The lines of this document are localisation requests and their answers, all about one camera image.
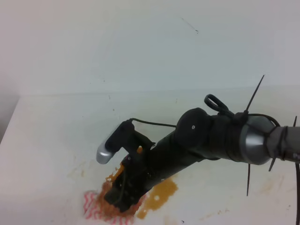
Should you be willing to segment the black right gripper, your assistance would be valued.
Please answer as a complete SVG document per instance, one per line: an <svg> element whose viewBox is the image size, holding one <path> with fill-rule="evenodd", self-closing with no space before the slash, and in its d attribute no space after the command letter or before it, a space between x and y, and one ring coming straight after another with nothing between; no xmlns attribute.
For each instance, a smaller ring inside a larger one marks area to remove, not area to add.
<svg viewBox="0 0 300 225"><path fill-rule="evenodd" d="M153 149L143 153L142 161L124 159L124 171L104 199L119 208L120 212L125 212L155 185L202 160L204 157L201 155L181 147L175 141L175 132L171 132Z"/></svg>

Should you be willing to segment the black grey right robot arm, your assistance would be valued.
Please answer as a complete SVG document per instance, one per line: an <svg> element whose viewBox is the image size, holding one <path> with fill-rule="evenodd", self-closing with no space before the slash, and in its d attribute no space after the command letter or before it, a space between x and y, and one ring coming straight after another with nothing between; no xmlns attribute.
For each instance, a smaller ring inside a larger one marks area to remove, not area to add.
<svg viewBox="0 0 300 225"><path fill-rule="evenodd" d="M125 212L157 184L203 160L299 163L300 129L275 126L259 114L210 116L195 108L185 112L175 130L159 142L138 133L132 120L127 120L109 138L107 147L127 151L123 171L105 194L109 204Z"/></svg>

